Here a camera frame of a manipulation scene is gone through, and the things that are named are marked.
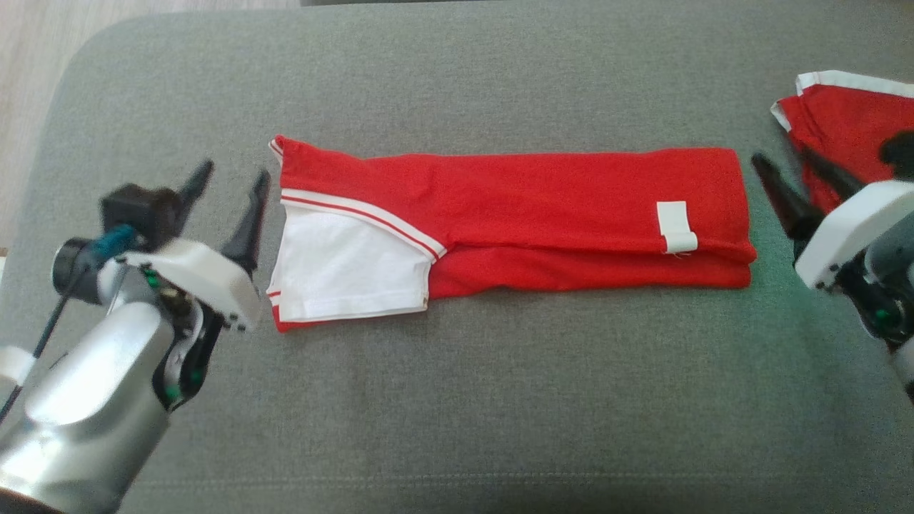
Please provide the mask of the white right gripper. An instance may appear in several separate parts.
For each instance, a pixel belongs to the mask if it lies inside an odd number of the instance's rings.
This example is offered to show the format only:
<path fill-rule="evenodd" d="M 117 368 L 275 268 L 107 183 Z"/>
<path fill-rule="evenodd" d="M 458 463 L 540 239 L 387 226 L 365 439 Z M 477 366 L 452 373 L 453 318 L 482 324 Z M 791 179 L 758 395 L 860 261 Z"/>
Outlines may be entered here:
<path fill-rule="evenodd" d="M 802 157 L 813 173 L 835 192 L 842 202 L 826 217 L 805 196 L 793 189 L 777 166 L 762 153 L 751 156 L 781 228 L 790 240 L 810 240 L 794 268 L 809 288 L 826 288 L 835 283 L 841 267 L 854 260 L 859 251 L 877 241 L 913 211 L 913 185 L 902 180 L 884 180 L 865 186 L 848 170 L 804 146 Z"/>

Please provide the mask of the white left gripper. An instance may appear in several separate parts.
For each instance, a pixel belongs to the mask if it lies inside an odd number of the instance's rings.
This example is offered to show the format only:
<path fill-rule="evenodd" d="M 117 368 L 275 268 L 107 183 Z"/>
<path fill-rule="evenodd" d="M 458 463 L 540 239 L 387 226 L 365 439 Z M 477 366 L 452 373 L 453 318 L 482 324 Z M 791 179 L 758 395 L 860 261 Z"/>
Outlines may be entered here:
<path fill-rule="evenodd" d="M 211 159 L 203 160 L 179 190 L 180 207 L 174 228 L 183 230 L 187 218 L 203 196 L 214 171 Z M 247 329 L 261 321 L 261 297 L 250 276 L 258 268 L 263 221 L 270 198 L 271 175 L 260 169 L 248 190 L 248 205 L 220 253 L 199 241 L 174 238 L 154 253 L 127 251 L 130 266 L 149 264 L 174 286 L 191 293 L 200 303 Z"/>

